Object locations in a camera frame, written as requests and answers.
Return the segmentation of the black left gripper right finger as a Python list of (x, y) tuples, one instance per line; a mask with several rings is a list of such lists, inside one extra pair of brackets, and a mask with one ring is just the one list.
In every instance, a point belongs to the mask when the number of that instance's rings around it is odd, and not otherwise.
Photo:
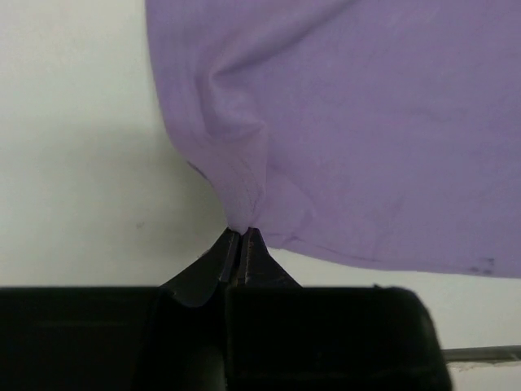
[(225, 293), (230, 390), (450, 390), (434, 324), (403, 288), (305, 288), (261, 233)]

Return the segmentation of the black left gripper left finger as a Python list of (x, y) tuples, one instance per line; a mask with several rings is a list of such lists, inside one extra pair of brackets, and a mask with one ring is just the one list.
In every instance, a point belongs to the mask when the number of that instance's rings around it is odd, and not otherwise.
[(186, 389), (194, 359), (225, 348), (239, 250), (239, 234), (224, 231), (158, 287), (3, 288), (2, 389)]

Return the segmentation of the purple t shirt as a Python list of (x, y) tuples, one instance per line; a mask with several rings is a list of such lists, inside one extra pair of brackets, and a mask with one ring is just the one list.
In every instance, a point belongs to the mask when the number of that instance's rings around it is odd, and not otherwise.
[(232, 229), (350, 266), (519, 277), (519, 2), (146, 9), (165, 128)]

